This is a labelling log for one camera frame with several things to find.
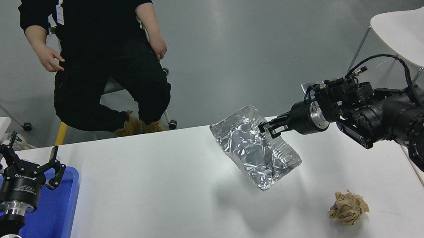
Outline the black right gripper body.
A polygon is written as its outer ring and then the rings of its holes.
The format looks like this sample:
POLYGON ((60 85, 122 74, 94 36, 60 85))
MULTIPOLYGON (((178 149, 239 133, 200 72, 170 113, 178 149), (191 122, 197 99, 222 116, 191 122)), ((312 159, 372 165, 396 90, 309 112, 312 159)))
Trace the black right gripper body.
POLYGON ((290 110, 292 129, 302 135, 320 132, 310 115, 311 102, 297 102, 290 110))

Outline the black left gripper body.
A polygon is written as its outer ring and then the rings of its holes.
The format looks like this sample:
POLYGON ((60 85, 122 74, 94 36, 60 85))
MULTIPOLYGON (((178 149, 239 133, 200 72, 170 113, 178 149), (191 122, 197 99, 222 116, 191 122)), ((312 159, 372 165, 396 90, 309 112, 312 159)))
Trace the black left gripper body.
POLYGON ((45 184, 44 173, 36 173, 39 167, 30 161, 6 167, 0 188, 1 212, 13 202, 23 202, 30 207, 38 205, 42 185, 45 184))

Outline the person's right hand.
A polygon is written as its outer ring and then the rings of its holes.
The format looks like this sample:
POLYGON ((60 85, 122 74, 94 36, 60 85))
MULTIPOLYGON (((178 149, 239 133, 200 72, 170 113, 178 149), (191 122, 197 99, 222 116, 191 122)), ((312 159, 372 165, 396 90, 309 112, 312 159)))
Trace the person's right hand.
POLYGON ((64 71, 64 68, 60 66, 60 63, 64 62, 64 58, 62 58, 54 49, 46 45, 42 45, 34 48, 33 51, 46 71, 50 73, 64 71))

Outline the person's left hand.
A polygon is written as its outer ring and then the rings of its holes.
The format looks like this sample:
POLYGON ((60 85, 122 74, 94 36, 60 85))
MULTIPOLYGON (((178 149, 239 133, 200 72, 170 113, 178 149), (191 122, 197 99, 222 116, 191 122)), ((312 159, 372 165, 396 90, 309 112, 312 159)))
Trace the person's left hand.
POLYGON ((167 53, 167 44, 161 33, 149 34, 149 44, 158 61, 164 58, 167 53))

